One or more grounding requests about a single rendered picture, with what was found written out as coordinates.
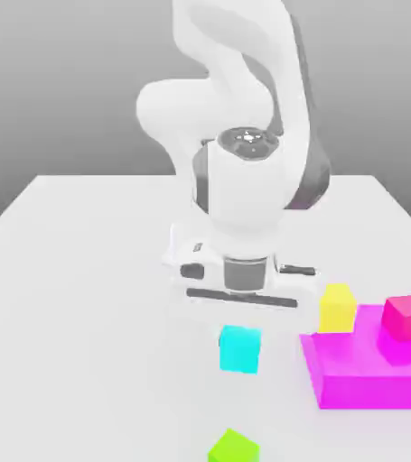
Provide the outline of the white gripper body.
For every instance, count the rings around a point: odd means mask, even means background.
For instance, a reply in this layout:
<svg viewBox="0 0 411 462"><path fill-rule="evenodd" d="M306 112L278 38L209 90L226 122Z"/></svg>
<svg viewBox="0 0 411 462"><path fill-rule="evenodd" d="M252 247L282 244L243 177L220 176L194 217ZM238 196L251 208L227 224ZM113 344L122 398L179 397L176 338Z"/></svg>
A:
<svg viewBox="0 0 411 462"><path fill-rule="evenodd" d="M205 325L308 325L309 302L205 289L171 294L171 318Z"/></svg>

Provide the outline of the small cyan cube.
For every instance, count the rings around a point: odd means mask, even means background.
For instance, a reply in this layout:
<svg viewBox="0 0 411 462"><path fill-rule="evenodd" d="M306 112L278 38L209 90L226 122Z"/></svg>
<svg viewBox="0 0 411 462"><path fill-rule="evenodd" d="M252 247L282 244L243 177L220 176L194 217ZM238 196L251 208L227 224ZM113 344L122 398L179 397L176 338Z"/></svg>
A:
<svg viewBox="0 0 411 462"><path fill-rule="evenodd" d="M220 369L257 374L261 337L260 329L225 325L219 338Z"/></svg>

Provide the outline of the small yellow cube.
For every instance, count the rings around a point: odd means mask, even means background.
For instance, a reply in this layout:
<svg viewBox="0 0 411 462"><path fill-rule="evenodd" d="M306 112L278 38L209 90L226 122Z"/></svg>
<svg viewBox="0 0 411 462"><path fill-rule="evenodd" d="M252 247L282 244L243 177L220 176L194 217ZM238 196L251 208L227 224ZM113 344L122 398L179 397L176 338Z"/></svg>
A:
<svg viewBox="0 0 411 462"><path fill-rule="evenodd" d="M357 301L346 283L329 283L320 298L319 333L351 333Z"/></svg>

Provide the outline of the small green cube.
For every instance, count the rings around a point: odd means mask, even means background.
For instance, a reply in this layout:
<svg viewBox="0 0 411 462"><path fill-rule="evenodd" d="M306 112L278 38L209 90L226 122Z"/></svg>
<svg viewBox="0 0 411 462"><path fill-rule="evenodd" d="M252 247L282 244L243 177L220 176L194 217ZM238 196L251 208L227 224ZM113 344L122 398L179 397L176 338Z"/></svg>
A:
<svg viewBox="0 0 411 462"><path fill-rule="evenodd" d="M259 462L259 445L233 430L226 429L208 453L208 462Z"/></svg>

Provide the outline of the small red cube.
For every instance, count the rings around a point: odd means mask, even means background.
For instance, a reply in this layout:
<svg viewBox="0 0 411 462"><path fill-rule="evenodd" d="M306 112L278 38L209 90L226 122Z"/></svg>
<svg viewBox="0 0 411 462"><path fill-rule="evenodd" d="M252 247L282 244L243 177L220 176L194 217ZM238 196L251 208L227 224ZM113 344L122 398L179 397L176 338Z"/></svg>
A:
<svg viewBox="0 0 411 462"><path fill-rule="evenodd" d="M411 295L387 298L381 324L396 341L411 341Z"/></svg>

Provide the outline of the large magenta box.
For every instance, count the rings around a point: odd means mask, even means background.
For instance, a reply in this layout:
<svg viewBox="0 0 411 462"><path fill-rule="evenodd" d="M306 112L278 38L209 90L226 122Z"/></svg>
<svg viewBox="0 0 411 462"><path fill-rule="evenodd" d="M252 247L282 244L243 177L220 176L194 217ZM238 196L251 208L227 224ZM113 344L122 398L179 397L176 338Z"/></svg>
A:
<svg viewBox="0 0 411 462"><path fill-rule="evenodd" d="M391 337L382 313L360 305L352 332L299 336L321 409L411 410L411 341Z"/></svg>

